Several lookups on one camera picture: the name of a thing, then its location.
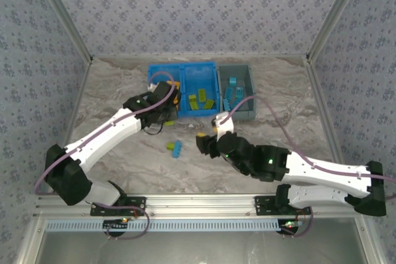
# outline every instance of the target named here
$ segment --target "blue block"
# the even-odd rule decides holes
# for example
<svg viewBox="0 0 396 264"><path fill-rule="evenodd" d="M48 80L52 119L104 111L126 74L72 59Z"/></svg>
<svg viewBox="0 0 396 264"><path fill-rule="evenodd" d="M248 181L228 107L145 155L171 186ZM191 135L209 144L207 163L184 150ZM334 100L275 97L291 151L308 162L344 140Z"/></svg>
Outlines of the blue block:
<svg viewBox="0 0 396 264"><path fill-rule="evenodd" d="M236 85L236 77L230 77L230 86Z"/></svg>
<svg viewBox="0 0 396 264"><path fill-rule="evenodd" d="M239 102L241 102L241 101L242 101L242 98L237 98L237 99L235 99L235 101L234 101L233 105L231 106L231 108L234 109L235 106L236 106Z"/></svg>
<svg viewBox="0 0 396 264"><path fill-rule="evenodd" d="M177 140L174 143L174 148L173 148L173 152L172 152L172 157L177 159L180 156L180 151L181 151L181 142L179 140Z"/></svg>
<svg viewBox="0 0 396 264"><path fill-rule="evenodd" d="M228 87L228 88L225 90L225 96L224 96L224 98L227 99L228 102L230 102L231 99L233 99L233 93L234 93L234 90L233 90L231 87Z"/></svg>
<svg viewBox="0 0 396 264"><path fill-rule="evenodd" d="M225 111L230 111L230 102L227 99L223 99L223 105Z"/></svg>
<svg viewBox="0 0 396 264"><path fill-rule="evenodd" d="M235 98L243 98L243 88L236 87Z"/></svg>

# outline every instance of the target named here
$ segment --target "gray marble floor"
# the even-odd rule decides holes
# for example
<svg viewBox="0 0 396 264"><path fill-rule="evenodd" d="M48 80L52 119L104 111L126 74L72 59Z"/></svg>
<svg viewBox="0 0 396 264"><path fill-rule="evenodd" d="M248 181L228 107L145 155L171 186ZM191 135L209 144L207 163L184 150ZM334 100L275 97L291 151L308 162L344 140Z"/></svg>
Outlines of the gray marble floor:
<svg viewBox="0 0 396 264"><path fill-rule="evenodd" d="M196 58L95 59L79 107L72 141L78 140L110 118L129 97L146 91L147 66ZM274 57L207 57L217 63L250 63L256 93L272 105L302 151L314 158L330 159L323 129L312 97L302 59ZM255 121L236 122L239 135L254 144L288 147L269 110L257 103ZM201 155L195 145L197 132L211 134L211 118L185 118L165 127L156 136L143 131L114 147L102 157L89 176L111 180L128 193L249 193L274 192L276 183L264 183L237 173L220 158ZM173 159L168 142L183 143L181 156Z"/></svg>

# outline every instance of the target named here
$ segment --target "patterned wallpaper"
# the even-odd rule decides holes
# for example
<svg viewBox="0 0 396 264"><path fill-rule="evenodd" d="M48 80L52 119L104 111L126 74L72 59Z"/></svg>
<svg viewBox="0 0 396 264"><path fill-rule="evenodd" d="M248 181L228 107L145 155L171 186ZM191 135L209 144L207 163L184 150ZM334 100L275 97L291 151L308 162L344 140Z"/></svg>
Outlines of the patterned wallpaper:
<svg viewBox="0 0 396 264"><path fill-rule="evenodd" d="M316 61L342 152L349 163L379 160L396 178L396 0L351 0ZM388 194L396 187L386 184ZM396 263L396 203L376 219Z"/></svg>
<svg viewBox="0 0 396 264"><path fill-rule="evenodd" d="M62 0L92 55L306 53L334 0Z"/></svg>
<svg viewBox="0 0 396 264"><path fill-rule="evenodd" d="M0 0L0 263L15 259L45 152L61 142L85 66L47 0Z"/></svg>

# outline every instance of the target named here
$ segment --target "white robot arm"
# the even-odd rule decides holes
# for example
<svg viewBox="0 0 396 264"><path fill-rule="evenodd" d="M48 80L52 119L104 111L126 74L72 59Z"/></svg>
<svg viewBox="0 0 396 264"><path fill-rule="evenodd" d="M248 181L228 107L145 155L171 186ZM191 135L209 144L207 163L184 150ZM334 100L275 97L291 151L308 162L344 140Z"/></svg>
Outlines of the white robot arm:
<svg viewBox="0 0 396 264"><path fill-rule="evenodd" d="M365 215L386 215L384 181L368 177L382 175L379 162L343 165L306 158L286 148L254 146L234 133L232 118L225 121L227 116L224 112L212 121L217 135L197 135L200 152L211 158L222 156L240 173L260 181L286 183L278 186L279 207L341 204Z"/></svg>
<svg viewBox="0 0 396 264"><path fill-rule="evenodd" d="M149 92L128 99L111 119L82 139L68 144L65 148L53 145L46 155L46 169L56 160L67 156L45 177L45 181L68 204L81 201L114 205L124 192L112 182L89 180L86 174L108 151L125 138L149 127L153 123L164 123L178 118L175 102L180 100L180 92L171 85L160 82L150 86Z"/></svg>

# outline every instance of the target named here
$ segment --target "wire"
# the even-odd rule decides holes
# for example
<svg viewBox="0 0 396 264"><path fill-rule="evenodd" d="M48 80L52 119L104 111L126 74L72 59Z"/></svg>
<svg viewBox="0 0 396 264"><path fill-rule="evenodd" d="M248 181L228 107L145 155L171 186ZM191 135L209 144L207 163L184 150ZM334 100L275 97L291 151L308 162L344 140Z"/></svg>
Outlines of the wire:
<svg viewBox="0 0 396 264"><path fill-rule="evenodd" d="M281 230L289 233L290 236L295 237L295 238L299 238L299 237L306 235L309 232L309 230L311 230L312 225L314 224L314 212L312 211L312 207L309 207L309 211L311 212L311 219L309 220L307 228L303 232L301 232L299 234L295 234L295 233L291 232L290 230L287 230L286 228L281 228Z"/></svg>
<svg viewBox="0 0 396 264"><path fill-rule="evenodd" d="M304 224L304 223L305 223L305 220L306 220L306 216L305 216L304 210L298 210L297 212L298 212L298 213L301 213L302 215L304 215L304 221L303 221L303 224ZM299 214L296 215L295 221L298 221L298 216L299 216Z"/></svg>
<svg viewBox="0 0 396 264"><path fill-rule="evenodd" d="M144 108L144 109L140 109L138 111L133 111L130 112L129 114L125 114L121 117L119 117L117 120L114 120L113 124L117 124L119 122L121 122L124 119L127 119L129 117L135 116L136 114L141 114L141 113L145 113L146 111L150 111L158 106L160 106L161 104L163 104L166 100L168 100L168 98L172 95L173 90L175 88L175 84L174 84L174 80L172 75L170 75L168 72L165 71L158 71L156 73L154 73L151 77L150 80L148 81L148 83L151 83L152 80L154 79L154 77L163 74L166 75L167 77L170 78L170 80L172 81L172 86L171 86L171 90L169 91L168 94L166 94L166 96L160 100L159 102L149 106L148 108ZM39 191L40 189L40 185L41 183L44 181L44 178L57 166L59 165L62 161L64 161L66 158L70 157L71 155L73 155L75 152L77 152L77 150L81 150L84 146L86 146L88 143L90 143L92 140L94 140L95 138L97 138L99 135L101 135L103 132L107 131L110 127L112 127L112 124L108 124L107 126L104 126L104 128L100 129L97 133L93 134L91 137L89 137L88 139L86 139L84 142L82 142L78 147L76 147L75 149L71 150L70 152L66 153L65 155L63 155L62 157L60 157L59 159L57 159L53 164L51 164L50 166L48 166L48 168L44 171L44 173L39 177L39 179L37 180L36 184L35 184L35 194L36 195L52 195L52 193L42 193Z"/></svg>
<svg viewBox="0 0 396 264"><path fill-rule="evenodd" d="M227 117L222 120L220 122L221 124L224 124L230 117L232 117L232 115L235 113L235 111L242 105L244 104L247 100L250 99L260 99L263 104L266 105L266 107L270 110L272 116L274 117L274 119L276 120L276 122L278 123L279 127L281 128L281 130L283 131L283 134L285 134L285 137L287 138L287 140L289 141L289 144L291 145L291 147L293 148L293 150L297 153L297 155L299 155L301 157L301 159L303 159L305 162L307 162L307 164L311 165L313 169L318 169L320 171L329 173L329 174L335 174L338 176L350 176L350 177L357 177L357 178L361 178L361 177L370 177L371 179L382 179L384 181L388 181L388 182L393 182L394 184L396 184L396 179L388 177L388 176L380 176L379 174L367 174L367 173L362 173L362 174L357 174L357 173L350 173L350 172L342 172L342 171L336 171L336 170L331 170L331 169L327 169L327 168L323 168L319 165L314 164L310 159L308 159L307 157L305 157L304 153L299 149L299 147L297 146L297 144L295 144L295 142L293 141L293 139L291 138L291 136L289 135L289 133L286 131L285 127L282 125L282 123L280 122L277 114L275 113L275 111L273 111L271 105L268 104L268 102L263 99L263 98L258 98L256 96L248 96L245 97L241 102L239 102L232 111L230 111L230 113L227 115ZM396 198L396 193L386 197L386 200L392 200Z"/></svg>
<svg viewBox="0 0 396 264"><path fill-rule="evenodd" d="M111 229L111 227L113 227L115 224L110 224L108 227L107 227L107 230L106 230L106 234L107 234L107 236L108 236L108 238L109 239L114 239L114 240L116 240L116 241L128 241L128 240L130 240L130 239L137 239L137 238L140 238L140 237L142 237L144 234L146 234L147 233L147 231L149 230L149 227L150 227L150 216L149 216L149 214L143 209L143 208L140 208L140 207L134 207L134 206L125 206L125 207L112 207L112 206L109 206L109 205L105 205L105 204L101 204L101 203L95 203L96 205L98 205L99 207L103 207L103 208L108 208L108 209L110 209L110 210L137 210L137 211L139 211L139 212L141 212L143 215L145 215L145 217L147 218L147 223L146 223L146 227L144 228L144 230L142 231L142 232L140 232L138 235L134 235L134 236L123 236L123 237L114 237L114 236L111 236L110 235L110 229Z"/></svg>
<svg viewBox="0 0 396 264"><path fill-rule="evenodd" d="M159 133L161 133L162 128L163 128L163 122L161 123L160 130L158 130L158 131L155 132L155 133L151 133L151 132L147 131L147 130L146 130L146 127L143 128L143 131L144 131L145 133L149 134L149 135L158 135Z"/></svg>

